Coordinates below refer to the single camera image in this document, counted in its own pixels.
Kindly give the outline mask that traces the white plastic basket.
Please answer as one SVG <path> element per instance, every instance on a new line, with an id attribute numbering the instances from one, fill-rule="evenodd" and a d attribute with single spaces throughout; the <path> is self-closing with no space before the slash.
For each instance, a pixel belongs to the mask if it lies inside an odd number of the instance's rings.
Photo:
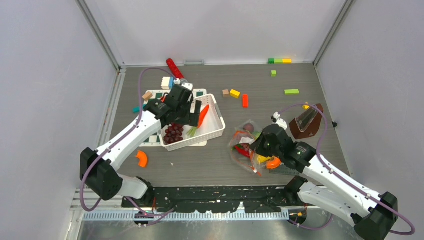
<path id="1" fill-rule="evenodd" d="M 170 144 L 167 144 L 164 141 L 167 129 L 167 127 L 164 127 L 158 132 L 158 138 L 160 140 L 161 146 L 164 147 L 167 151 L 171 152 L 181 148 L 199 145 L 200 143 L 207 142 L 208 140 L 212 140 L 223 135 L 226 124 L 215 96 L 213 94 L 206 94 L 196 97 L 195 100 L 202 102 L 201 110 L 203 110 L 204 107 L 209 106 L 209 110 L 203 119 L 202 125 L 195 131 L 193 136 L 188 134 L 192 127 L 184 126 L 184 131 L 182 132 L 181 136 L 183 140 Z"/>

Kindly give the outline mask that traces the orange fake carrot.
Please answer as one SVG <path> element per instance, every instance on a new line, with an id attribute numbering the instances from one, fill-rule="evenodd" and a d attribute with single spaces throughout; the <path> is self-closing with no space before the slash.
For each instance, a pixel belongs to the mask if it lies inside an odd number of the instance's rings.
<path id="1" fill-rule="evenodd" d="M 195 134 L 196 134 L 197 130 L 198 130 L 198 129 L 202 126 L 203 121 L 204 121 L 204 119 L 205 119 L 206 115 L 208 114 L 209 109 L 210 109 L 210 105 L 208 104 L 208 105 L 206 105 L 206 106 L 205 106 L 205 107 L 201 110 L 200 115 L 199 115 L 198 125 L 197 125 L 197 126 L 192 127 L 192 128 L 191 128 L 191 129 L 187 132 L 187 136 L 188 136 L 188 137 L 193 138 L 193 137 L 195 136 Z"/>

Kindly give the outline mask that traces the purple fake grapes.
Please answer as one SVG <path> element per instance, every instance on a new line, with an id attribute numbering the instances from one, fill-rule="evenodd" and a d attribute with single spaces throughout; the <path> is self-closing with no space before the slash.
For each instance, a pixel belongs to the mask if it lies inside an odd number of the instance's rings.
<path id="1" fill-rule="evenodd" d="M 184 133 L 184 126 L 177 123 L 171 123 L 164 128 L 163 141 L 166 145 L 182 141 Z"/>

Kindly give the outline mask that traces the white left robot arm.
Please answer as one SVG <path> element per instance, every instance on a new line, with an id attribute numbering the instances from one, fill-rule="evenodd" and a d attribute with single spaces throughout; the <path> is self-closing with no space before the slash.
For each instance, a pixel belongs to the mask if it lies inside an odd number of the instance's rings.
<path id="1" fill-rule="evenodd" d="M 197 126 L 201 104 L 194 99 L 191 83 L 174 85 L 164 100 L 149 101 L 140 115 L 113 139 L 96 150 L 86 148 L 81 153 L 83 184 L 103 201 L 120 195 L 134 198 L 141 207 L 148 207 L 154 197 L 147 183 L 137 177 L 118 174 L 118 170 L 141 143 L 165 126 L 172 123 Z"/>

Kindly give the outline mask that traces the red fake chili pepper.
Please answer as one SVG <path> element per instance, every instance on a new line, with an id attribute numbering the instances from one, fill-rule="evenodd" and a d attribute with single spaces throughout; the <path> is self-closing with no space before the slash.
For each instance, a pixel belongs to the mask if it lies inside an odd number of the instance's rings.
<path id="1" fill-rule="evenodd" d="M 242 146 L 235 145 L 232 149 L 233 150 L 236 150 L 242 156 L 247 157 L 247 158 L 250 158 L 250 152 L 249 152 L 249 149 L 248 148 L 244 148 Z"/>

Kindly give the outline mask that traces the clear zip top bag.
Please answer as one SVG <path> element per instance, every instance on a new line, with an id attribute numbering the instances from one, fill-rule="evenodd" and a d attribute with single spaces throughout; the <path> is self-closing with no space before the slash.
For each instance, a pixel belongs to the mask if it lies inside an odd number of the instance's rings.
<path id="1" fill-rule="evenodd" d="M 243 126 L 247 123 L 251 123 L 254 125 L 253 133 L 243 130 Z M 262 170 L 266 168 L 266 162 L 262 164 L 257 163 L 256 158 L 259 154 L 255 153 L 253 150 L 250 149 L 250 144 L 254 143 L 259 138 L 261 133 L 262 128 L 256 122 L 249 119 L 235 128 L 235 133 L 232 135 L 232 138 L 228 145 L 230 158 L 239 167 L 257 176 L 262 175 Z M 233 147 L 236 145 L 249 149 L 250 158 L 239 154 L 235 149 L 233 149 Z"/>

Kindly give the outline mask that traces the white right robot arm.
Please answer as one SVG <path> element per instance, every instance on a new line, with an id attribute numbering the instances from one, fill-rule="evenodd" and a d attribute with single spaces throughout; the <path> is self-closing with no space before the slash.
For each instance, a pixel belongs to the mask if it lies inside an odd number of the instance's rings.
<path id="1" fill-rule="evenodd" d="M 393 194 L 380 194 L 358 183 L 309 144 L 292 141 L 277 124 L 264 128 L 250 149 L 263 157 L 276 157 L 300 173 L 285 187 L 288 203 L 320 207 L 347 222 L 364 240 L 385 239 L 398 219 Z"/>

